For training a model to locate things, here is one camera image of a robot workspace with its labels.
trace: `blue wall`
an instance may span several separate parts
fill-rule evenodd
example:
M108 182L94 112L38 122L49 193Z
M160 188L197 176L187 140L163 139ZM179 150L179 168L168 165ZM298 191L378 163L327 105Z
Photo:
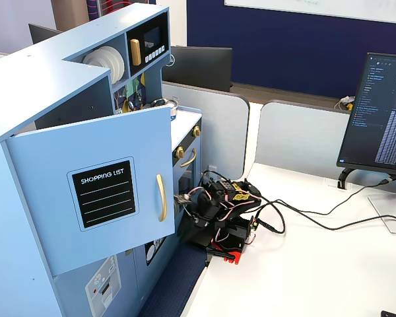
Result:
M367 52L396 54L396 24L187 1L188 46L234 48L232 81L354 95Z

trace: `sticker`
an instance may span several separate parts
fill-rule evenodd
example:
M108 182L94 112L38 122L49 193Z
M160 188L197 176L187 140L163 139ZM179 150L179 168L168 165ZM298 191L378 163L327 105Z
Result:
M237 183L232 183L233 187L235 187L235 190L242 190L241 187L237 185ZM236 194L235 197L233 197L233 200L247 200L249 198L249 194Z
M127 158L68 173L81 230L137 212L132 166L133 159Z
M145 244L145 256L147 260L147 266L150 265L151 261L157 254L157 251L161 248L161 245L165 241L166 237L148 242Z
M117 256L111 256L104 261L85 287L92 316L102 317L120 289L121 280Z

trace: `black cable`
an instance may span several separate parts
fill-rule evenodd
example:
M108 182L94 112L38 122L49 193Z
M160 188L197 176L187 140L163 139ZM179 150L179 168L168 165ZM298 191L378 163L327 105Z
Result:
M366 188L374 188L377 186L380 186L383 184L377 184L377 185L371 185L371 186L364 186L363 188L361 188L360 190L358 190L357 192L354 192L353 194L351 194L349 197L347 197L344 201L342 201L340 204L334 206L334 208L332 208L332 210L330 210L328 213L318 213L317 211L304 211L301 210L301 212L303 213L313 213L314 215L322 215L322 216L328 216L330 215L336 208L338 208L339 206L341 206L342 204L346 203L350 198L352 198L353 196L355 196L356 194L359 194L362 190L365 190ZM276 199L275 202L280 202L282 203L282 205L284 205L285 207L289 207L290 205L285 203L283 200L281 199Z
M255 214L255 219L257 219L257 222L259 224L261 224L264 228L270 230L271 232L277 233L277 234L284 234L286 232L286 222L284 221L284 217L283 214L281 213L281 211L279 210L279 208L277 208L274 203L272 203L271 201L269 201L267 198L261 196L262 199L264 199L267 203L265 205L261 205L260 207L258 207L256 210L254 210L254 212L256 211L257 213ZM266 206L271 205L271 207L273 207L275 209L275 211L279 214L280 219L282 220L282 230L277 230L275 227L269 225L268 223L262 221L259 218L259 214L260 212L266 208Z
M344 203L346 203L350 198L352 198L353 196L355 196L356 194L359 194L361 191L365 190L366 188L374 188L374 187L378 187L378 186L382 186L382 185L386 185L388 183L391 183L393 181L396 180L396 176L395 175L391 175L389 178L385 178L384 180L382 180L381 182L379 182L376 185L370 185L370 186L364 186L363 188L361 188L360 190L354 192L353 194L351 194L349 197L347 197L344 201L342 201L340 204L334 206L334 208L332 208L332 210L330 210L328 213L318 213L317 211L303 211L300 210L302 213L313 213L314 215L321 215L321 216L328 216L330 215L336 208L338 208L339 206L343 205ZM277 199L276 201L282 202L284 203L284 206L288 207L290 205L288 205L287 203L285 203L283 200L281 199Z
M377 216L377 217L371 217L371 218L367 218L367 219L362 219L362 220L359 220L359 221L355 221L355 222L353 222L353 223L348 223L348 224L346 224L346 225L343 225L343 226L340 226L340 227L337 227L337 228L330 228L330 227L327 227L327 226L325 226L325 225L319 223L318 221L312 219L310 216L306 215L306 214L303 213L301 210L299 210L299 209L297 209L297 208L295 208L295 207L293 207L293 206L291 206L291 205L289 205L289 204L287 204L287 203L282 203L282 201L279 200L279 199L276 200L276 201L273 201L272 203L273 203L273 204L274 204L274 203L278 203L278 204L280 204L280 205L283 205L283 206L285 206L285 207L287 207L287 208L289 208L289 209L291 209L291 210L293 210L293 211L299 213L301 216L304 216L305 218L307 218L308 220L312 221L313 223L319 225L321 228L324 228L324 229L327 229L327 230L331 230L331 231L341 230L341 229L343 229L343 228L347 228L347 227L350 227L350 226L353 226L353 225L357 225L357 224L360 224L360 223L365 223L365 222L367 222L367 221L376 220L376 219L392 218L392 219L395 219L395 220L396 220L396 216L393 216L393 215L383 215L383 216Z
M220 174L220 173L218 173L218 172L215 172L215 171L213 171L213 170L205 170L205 171L203 172L203 175L201 176L201 179L199 180L198 186L201 186L201 185L202 185L203 180L204 180L204 175L205 175L206 173L213 173L213 174L219 175L221 178L224 178L225 180L228 180L228 181L229 181L228 178L224 177L222 174Z

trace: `whiteboard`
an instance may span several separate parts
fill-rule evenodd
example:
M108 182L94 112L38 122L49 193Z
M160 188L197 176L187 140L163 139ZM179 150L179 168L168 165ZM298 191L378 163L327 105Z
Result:
M225 0L225 5L396 23L396 0Z

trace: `navy blue carpet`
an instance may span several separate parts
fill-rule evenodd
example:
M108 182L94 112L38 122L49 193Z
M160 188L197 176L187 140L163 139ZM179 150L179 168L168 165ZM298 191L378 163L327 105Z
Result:
M178 317L204 269L207 254L180 244L138 317Z

